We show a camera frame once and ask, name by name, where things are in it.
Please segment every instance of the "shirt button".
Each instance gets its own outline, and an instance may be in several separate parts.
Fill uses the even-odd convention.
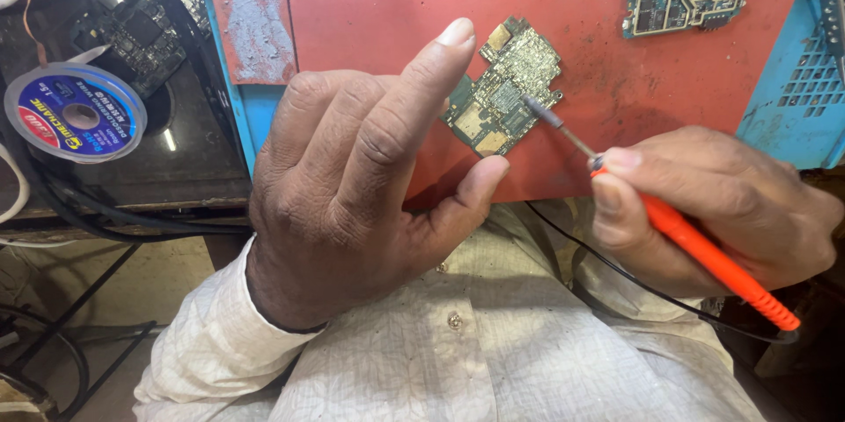
[[[451,315],[449,315],[449,328],[457,330],[463,324],[464,320],[460,319],[460,315],[458,315],[457,313],[452,313]]]

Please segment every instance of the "spool label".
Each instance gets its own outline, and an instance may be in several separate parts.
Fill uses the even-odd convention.
[[[125,104],[72,75],[48,75],[27,84],[18,114],[33,136],[79,155],[119,151],[135,135],[135,119]]]

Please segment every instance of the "wrist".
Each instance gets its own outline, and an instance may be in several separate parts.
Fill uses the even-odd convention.
[[[283,267],[278,265],[257,236],[247,255],[247,288],[259,314],[271,325],[289,333],[306,334],[328,324],[316,305],[297,298],[296,288],[285,285]]]

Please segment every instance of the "hand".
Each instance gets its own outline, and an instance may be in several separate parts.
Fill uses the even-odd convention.
[[[487,217],[502,157],[477,163],[432,211],[402,212],[417,149],[467,70],[476,38],[452,23],[398,77],[300,73],[255,162],[247,279],[259,311],[314,328],[442,262]]]
[[[842,202],[801,182],[795,167],[738,139],[685,127],[604,154],[610,173],[592,180],[593,233],[639,279],[678,297],[729,291],[648,223],[635,190],[699,222],[768,290],[830,268],[830,233]]]

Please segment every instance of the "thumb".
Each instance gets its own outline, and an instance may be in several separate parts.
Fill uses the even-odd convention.
[[[418,245],[420,254],[430,258],[422,261],[428,264],[445,259],[487,219],[492,194],[510,170],[511,164],[499,155],[484,158],[470,169],[455,195],[428,213],[428,225],[418,234]]]
[[[651,226],[639,194],[626,181],[599,174],[592,191],[593,236],[642,282],[678,296],[698,294],[713,279]]]

